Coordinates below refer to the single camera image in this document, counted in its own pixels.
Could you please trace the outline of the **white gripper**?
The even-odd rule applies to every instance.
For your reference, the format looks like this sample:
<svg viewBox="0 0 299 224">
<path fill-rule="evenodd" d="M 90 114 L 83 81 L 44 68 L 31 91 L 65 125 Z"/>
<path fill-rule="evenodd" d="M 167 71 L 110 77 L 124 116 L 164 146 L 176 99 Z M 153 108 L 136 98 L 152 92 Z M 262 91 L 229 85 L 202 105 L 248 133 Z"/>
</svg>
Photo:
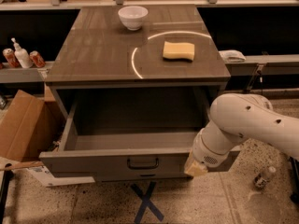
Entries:
<svg viewBox="0 0 299 224">
<path fill-rule="evenodd" d="M 205 145 L 202 133 L 203 130 L 195 136 L 192 151 L 184 164 L 184 173 L 192 177 L 207 174 L 207 168 L 219 167 L 228 158 L 228 154 L 211 151 Z"/>
</svg>

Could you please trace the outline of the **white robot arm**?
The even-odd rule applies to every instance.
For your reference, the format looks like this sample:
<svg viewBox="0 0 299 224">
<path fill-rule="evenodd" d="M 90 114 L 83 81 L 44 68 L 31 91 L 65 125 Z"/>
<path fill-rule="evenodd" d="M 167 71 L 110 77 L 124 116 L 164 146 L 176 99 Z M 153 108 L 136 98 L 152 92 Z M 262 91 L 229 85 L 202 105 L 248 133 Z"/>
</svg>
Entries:
<svg viewBox="0 0 299 224">
<path fill-rule="evenodd" d="M 299 119 L 274 112 L 262 95 L 226 93 L 211 104 L 209 122 L 193 140 L 184 173 L 206 174 L 227 160 L 234 147 L 250 138 L 299 160 Z"/>
</svg>

